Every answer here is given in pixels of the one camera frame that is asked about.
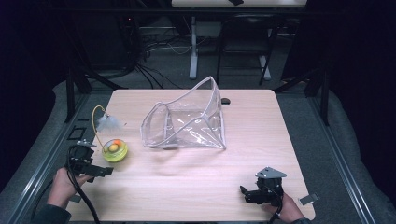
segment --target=table leg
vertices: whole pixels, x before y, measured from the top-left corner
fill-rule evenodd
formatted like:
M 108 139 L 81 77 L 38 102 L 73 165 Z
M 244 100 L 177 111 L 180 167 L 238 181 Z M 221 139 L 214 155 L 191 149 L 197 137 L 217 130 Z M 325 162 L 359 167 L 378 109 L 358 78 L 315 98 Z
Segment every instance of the table leg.
M 259 57 L 259 59 L 260 59 L 260 66 L 261 66 L 261 67 L 264 67 L 264 66 L 265 66 L 265 63 L 266 63 L 265 56 L 264 56 L 264 55 L 261 55 L 261 56 Z M 271 80 L 271 74 L 270 74 L 270 70 L 268 69 L 268 67 L 267 67 L 267 69 L 265 70 L 265 73 L 264 73 L 264 80 L 265 80 L 265 81 Z
M 191 64 L 190 64 L 190 79 L 197 78 L 198 66 L 198 48 L 197 48 L 197 34 L 196 34 L 195 17 L 191 18 Z

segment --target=small yellow cup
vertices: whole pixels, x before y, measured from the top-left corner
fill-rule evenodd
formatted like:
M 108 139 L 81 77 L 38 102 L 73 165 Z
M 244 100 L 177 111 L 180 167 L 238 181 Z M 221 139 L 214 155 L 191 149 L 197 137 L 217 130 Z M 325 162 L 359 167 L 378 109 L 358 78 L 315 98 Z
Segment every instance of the small yellow cup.
M 107 161 L 117 162 L 122 161 L 126 153 L 128 152 L 128 146 L 120 139 L 113 139 L 105 143 L 102 155 Z

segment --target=small black object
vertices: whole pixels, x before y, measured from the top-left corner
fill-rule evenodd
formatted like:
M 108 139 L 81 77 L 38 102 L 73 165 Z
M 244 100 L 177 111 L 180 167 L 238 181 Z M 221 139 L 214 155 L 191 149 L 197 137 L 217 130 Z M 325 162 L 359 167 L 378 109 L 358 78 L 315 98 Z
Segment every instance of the small black object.
M 222 105 L 229 105 L 231 103 L 231 100 L 228 98 L 221 98 L 221 104 Z
M 91 175 L 93 177 L 105 175 L 111 175 L 113 173 L 113 167 L 100 167 L 92 165 L 93 150 L 85 146 L 72 146 L 69 148 L 68 162 L 66 164 L 67 169 L 74 175 Z
M 319 200 L 319 196 L 316 193 L 313 193 L 303 197 L 302 199 L 299 199 L 298 201 L 300 201 L 302 205 L 306 205 L 308 203 L 314 203 L 317 200 Z
M 229 1 L 232 2 L 234 6 L 238 6 L 244 3 L 243 0 L 229 0 Z
M 247 203 L 271 203 L 272 206 L 280 206 L 283 196 L 282 177 L 286 175 L 271 168 L 259 171 L 256 176 L 258 177 L 257 190 L 247 190 L 240 186 L 241 192 L 245 195 Z

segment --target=white desk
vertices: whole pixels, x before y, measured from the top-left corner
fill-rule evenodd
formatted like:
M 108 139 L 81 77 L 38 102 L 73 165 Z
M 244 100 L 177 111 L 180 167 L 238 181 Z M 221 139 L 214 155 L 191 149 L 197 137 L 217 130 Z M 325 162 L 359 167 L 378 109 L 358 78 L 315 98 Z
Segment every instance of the white desk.
M 306 0 L 244 0 L 238 7 L 305 7 Z M 173 7 L 235 7 L 229 0 L 172 0 Z
M 83 186 L 102 221 L 264 221 L 257 204 L 246 203 L 239 186 L 257 189 L 255 174 L 271 166 L 288 176 L 283 189 L 296 202 L 308 195 L 288 130 L 272 91 L 220 90 L 229 98 L 223 110 L 227 149 L 143 147 L 140 125 L 158 101 L 181 90 L 114 91 L 106 112 L 126 123 L 118 133 L 99 133 L 102 142 L 124 140 L 130 151 L 109 163 L 95 149 L 93 164 L 112 166 L 112 175 Z M 315 217 L 312 204 L 299 205 Z M 91 221 L 84 203 L 69 203 L 74 221 Z
M 234 6 L 228 0 L 172 0 L 173 7 L 225 7 L 230 10 L 233 7 L 290 7 L 303 8 L 306 0 L 244 0 L 243 4 Z M 198 66 L 198 48 L 196 47 L 196 20 L 191 19 L 191 65 L 190 79 L 196 79 Z M 260 63 L 265 64 L 265 59 L 260 58 Z M 265 71 L 264 78 L 271 79 L 269 70 Z

